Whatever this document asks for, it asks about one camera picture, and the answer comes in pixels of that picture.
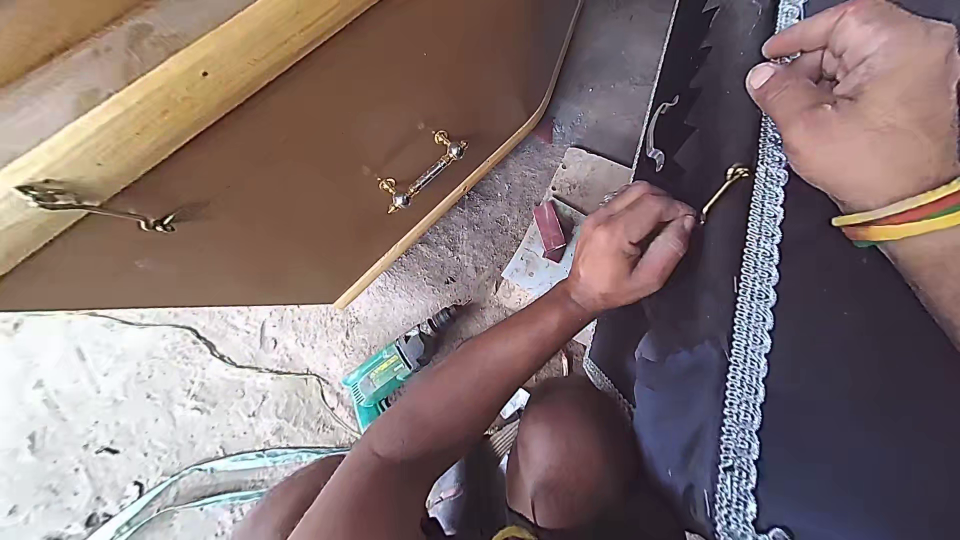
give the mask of black velvet cloth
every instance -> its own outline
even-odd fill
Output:
[[[813,0],[807,14],[838,2]],[[909,0],[960,20],[955,0]],[[700,208],[734,163],[756,162],[760,114],[744,89],[773,32],[776,0],[680,0],[653,108],[663,170],[635,178]],[[753,185],[734,187],[661,292],[605,314],[590,357],[636,405],[650,473],[690,530],[712,535],[733,306]],[[960,485],[960,354],[876,249],[791,173],[760,430],[757,529],[797,540],[953,534]]]

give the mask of dusty floor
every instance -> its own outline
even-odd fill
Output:
[[[348,309],[235,307],[113,311],[186,325],[242,364],[310,370],[338,414],[338,381],[436,309],[472,299],[448,342],[510,311],[493,298],[568,146],[633,162],[673,3],[587,0],[549,116]],[[227,367],[188,331],[88,315],[0,315],[0,539],[84,538],[103,515],[183,467],[275,446],[345,444],[312,380]],[[186,512],[166,537],[226,536],[243,508]]]

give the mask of green power drill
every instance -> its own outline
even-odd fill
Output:
[[[462,306],[444,307],[379,350],[349,373],[341,383],[350,391],[360,431],[390,406],[390,397],[433,359],[437,335]]]

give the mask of ornate handle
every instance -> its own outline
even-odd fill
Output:
[[[436,163],[430,165],[430,168],[407,188],[406,193],[398,193],[396,191],[396,180],[392,178],[377,178],[380,189],[390,193],[394,198],[393,203],[390,204],[390,208],[387,209],[387,213],[394,213],[399,209],[410,208],[414,197],[416,197],[427,184],[430,184],[430,181],[440,176],[440,173],[444,172],[444,169],[453,161],[462,160],[464,154],[467,152],[467,142],[465,140],[451,142],[447,132],[439,131],[434,133],[433,140],[437,144],[445,146],[446,153],[437,160]]]
[[[144,231],[155,231],[157,233],[172,233],[174,231],[173,221],[177,217],[174,213],[169,213],[159,219],[151,219],[145,215],[134,212],[124,212],[111,210],[84,203],[80,195],[58,187],[53,181],[45,180],[36,184],[24,184],[15,187],[17,193],[27,202],[39,209],[45,210],[83,210],[101,215],[110,215],[113,217],[122,217],[132,219],[140,224],[140,229]]]
[[[654,147],[654,131],[657,129],[657,119],[660,118],[661,114],[664,114],[678,103],[680,103],[680,96],[674,96],[673,101],[661,103],[660,106],[657,107],[657,111],[654,112],[653,117],[650,118],[650,128],[647,129],[647,158],[657,163],[657,172],[660,172],[663,164],[666,162],[666,156],[663,152]]]
[[[739,163],[732,165],[727,169],[726,182],[720,186],[720,189],[717,189],[717,192],[710,197],[709,202],[704,206],[704,209],[700,210],[700,224],[704,225],[707,223],[707,213],[710,212],[710,209],[713,208],[713,205],[720,200],[720,197],[730,189],[731,185],[736,184],[738,180],[743,180],[750,178],[750,175],[753,174],[750,171],[750,167],[746,165],[741,165]]]

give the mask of red sanding sponge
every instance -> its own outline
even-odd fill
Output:
[[[566,238],[564,229],[560,226],[560,219],[557,217],[557,207],[553,201],[545,201],[542,205],[534,208],[534,221],[537,223],[537,229],[540,230],[540,239],[543,241],[543,258],[554,262],[560,262],[564,257],[566,248]]]

